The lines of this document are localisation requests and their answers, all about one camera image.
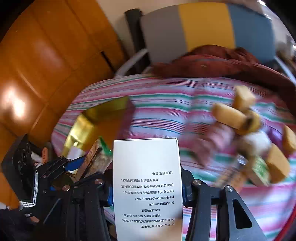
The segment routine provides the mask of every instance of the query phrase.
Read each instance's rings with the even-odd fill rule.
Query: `maroon blanket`
[[[277,92],[296,117],[295,84],[288,77],[259,64],[243,48],[231,50],[217,45],[204,45],[170,64],[157,63],[152,71],[164,78],[229,77],[258,84]]]

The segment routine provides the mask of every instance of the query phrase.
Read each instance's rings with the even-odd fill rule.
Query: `snack package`
[[[284,125],[283,149],[286,156],[290,156],[296,151],[296,135],[286,125]]]
[[[235,132],[241,136],[257,131],[261,126],[261,116],[252,110],[248,110],[246,113],[247,121],[241,127],[241,129]]]
[[[112,160],[112,151],[107,147],[103,139],[99,137],[86,155],[83,164],[79,167],[75,176],[76,181],[96,172],[104,173]]]
[[[268,186],[270,182],[270,175],[265,161],[261,157],[255,156],[252,157],[249,162],[250,166],[246,170],[247,177],[257,187]]]
[[[246,183],[247,179],[247,176],[243,172],[235,173],[231,179],[229,179],[229,173],[226,173],[221,175],[216,180],[216,182],[214,183],[214,187],[224,188],[226,185],[230,185],[236,190],[237,193],[239,193]]]
[[[270,138],[271,142],[274,143],[281,151],[283,151],[283,134],[279,132],[277,129],[268,126],[267,135]]]

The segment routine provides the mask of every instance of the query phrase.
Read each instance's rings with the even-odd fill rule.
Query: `wall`
[[[159,8],[172,6],[176,4],[197,2],[199,0],[97,0],[97,2],[101,5],[103,11],[105,12],[107,18],[118,34],[119,38],[123,42],[125,49],[129,56],[134,54],[133,42],[129,33],[128,25],[125,21],[124,12],[133,9],[139,8],[144,14],[147,14],[151,11],[154,11]],[[263,13],[269,15],[272,19],[273,29],[275,33],[276,46],[278,47],[280,42],[286,42],[286,34],[290,35],[286,27],[280,21],[280,19],[271,12],[270,9],[266,6],[260,5],[257,0],[200,0],[200,1],[217,1],[217,2],[231,2],[231,3],[241,3],[246,5],[247,7],[262,12],[261,8],[263,8]]]
[[[111,78],[125,57],[95,0],[35,0],[0,43],[0,162],[17,136],[38,146],[86,86]],[[0,173],[0,202],[10,202]]]

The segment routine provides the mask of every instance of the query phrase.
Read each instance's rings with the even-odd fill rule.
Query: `blue part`
[[[109,196],[107,199],[107,203],[112,206],[113,205],[113,187],[109,187]]]
[[[86,155],[82,156],[82,157],[78,157],[73,161],[70,161],[67,163],[65,170],[66,171],[74,171],[76,169],[78,169],[82,163],[84,162]]]
[[[271,20],[243,6],[235,4],[227,6],[236,47],[249,51],[262,64],[272,61],[276,48]]]

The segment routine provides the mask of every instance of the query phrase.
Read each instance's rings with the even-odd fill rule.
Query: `striped blanket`
[[[228,78],[158,79],[139,74],[105,80],[85,88],[60,118],[52,133],[52,143],[60,154],[76,117],[85,109],[121,96],[130,96],[136,106],[129,138],[177,137],[184,169],[207,184],[225,172],[235,156],[228,148],[218,153],[205,168],[190,153],[192,140],[202,135],[215,120],[211,106],[215,102],[231,104],[234,86],[246,85],[257,96],[255,109],[270,126],[282,130],[283,123],[296,130],[295,120],[282,100],[273,92],[257,85]],[[296,156],[290,158],[290,176],[270,187],[246,183],[240,195],[256,218],[268,240],[273,240],[289,218],[296,202]],[[114,223],[113,208],[105,209],[106,218]],[[191,208],[183,208],[185,239]],[[210,240],[215,240],[216,212],[212,210]]]

